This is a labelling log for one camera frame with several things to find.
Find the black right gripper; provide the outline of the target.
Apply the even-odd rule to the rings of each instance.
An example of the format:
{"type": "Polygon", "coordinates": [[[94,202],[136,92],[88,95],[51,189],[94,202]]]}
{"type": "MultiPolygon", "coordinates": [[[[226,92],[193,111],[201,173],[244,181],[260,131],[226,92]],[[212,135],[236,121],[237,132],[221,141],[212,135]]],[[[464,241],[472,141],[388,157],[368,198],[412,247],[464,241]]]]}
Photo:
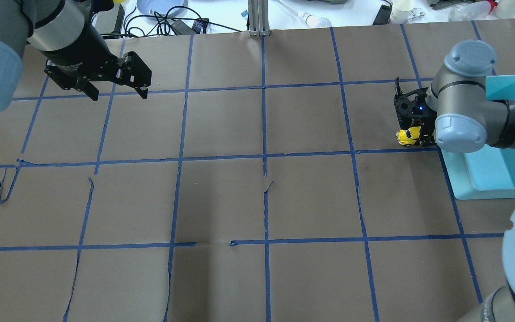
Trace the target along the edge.
{"type": "Polygon", "coordinates": [[[435,120],[437,112],[426,102],[428,88],[419,88],[403,93],[399,79],[395,79],[394,107],[399,127],[408,130],[410,127],[420,126],[419,143],[422,147],[436,145],[435,120]]]}

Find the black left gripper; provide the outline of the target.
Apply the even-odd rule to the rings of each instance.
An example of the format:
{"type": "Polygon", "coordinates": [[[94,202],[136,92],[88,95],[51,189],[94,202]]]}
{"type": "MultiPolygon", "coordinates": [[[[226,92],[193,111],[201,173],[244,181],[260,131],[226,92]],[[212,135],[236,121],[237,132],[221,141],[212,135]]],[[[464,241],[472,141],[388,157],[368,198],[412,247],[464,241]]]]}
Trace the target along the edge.
{"type": "Polygon", "coordinates": [[[152,71],[135,51],[118,58],[113,55],[100,33],[88,22],[75,38],[69,34],[68,45],[59,49],[41,49],[48,59],[45,73],[63,90],[75,89],[97,101],[97,81],[109,81],[133,88],[147,99],[152,71]]]}

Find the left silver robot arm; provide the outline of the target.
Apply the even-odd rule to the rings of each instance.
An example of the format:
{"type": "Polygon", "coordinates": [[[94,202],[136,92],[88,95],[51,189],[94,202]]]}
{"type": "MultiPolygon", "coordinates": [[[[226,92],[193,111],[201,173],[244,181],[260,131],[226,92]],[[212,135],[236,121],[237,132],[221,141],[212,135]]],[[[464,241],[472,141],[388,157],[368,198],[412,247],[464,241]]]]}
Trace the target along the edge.
{"type": "Polygon", "coordinates": [[[91,24],[94,13],[113,6],[112,0],[0,0],[0,112],[12,102],[28,43],[47,58],[45,73],[64,90],[96,101],[94,82],[108,81],[147,98],[151,69],[135,52],[112,54],[91,24]]]}

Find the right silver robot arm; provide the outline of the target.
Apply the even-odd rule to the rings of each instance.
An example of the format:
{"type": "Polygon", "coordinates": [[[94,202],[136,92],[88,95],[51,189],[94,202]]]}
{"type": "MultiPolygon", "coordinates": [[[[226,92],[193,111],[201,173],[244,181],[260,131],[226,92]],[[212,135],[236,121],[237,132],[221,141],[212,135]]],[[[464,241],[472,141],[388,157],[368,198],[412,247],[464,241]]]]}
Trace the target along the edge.
{"type": "MultiPolygon", "coordinates": [[[[515,149],[515,101],[486,98],[486,78],[496,61],[491,45],[467,39],[452,47],[428,88],[403,93],[395,79],[399,126],[407,130],[419,119],[421,134],[450,153],[473,153],[484,145],[515,149]]],[[[462,322],[515,322],[515,210],[510,219],[512,228],[502,240],[507,283],[462,316],[462,322]]]]}

